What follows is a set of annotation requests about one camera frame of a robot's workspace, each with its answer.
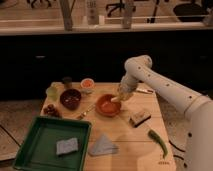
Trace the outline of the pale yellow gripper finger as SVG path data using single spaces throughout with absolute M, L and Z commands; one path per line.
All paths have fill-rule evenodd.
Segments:
M 131 93 L 120 93 L 119 101 L 127 101 L 131 97 Z

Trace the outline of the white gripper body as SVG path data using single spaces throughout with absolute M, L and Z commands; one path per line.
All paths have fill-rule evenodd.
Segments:
M 131 75 L 123 76 L 118 88 L 118 97 L 120 93 L 131 93 L 132 97 L 133 92 L 136 90 L 137 86 L 138 80 L 136 78 Z

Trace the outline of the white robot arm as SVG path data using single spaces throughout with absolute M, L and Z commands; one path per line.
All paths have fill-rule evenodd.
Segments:
M 118 97 L 127 100 L 140 81 L 146 83 L 190 122 L 185 171 L 213 171 L 213 100 L 154 72 L 151 67 L 152 59 L 148 55 L 127 59 Z

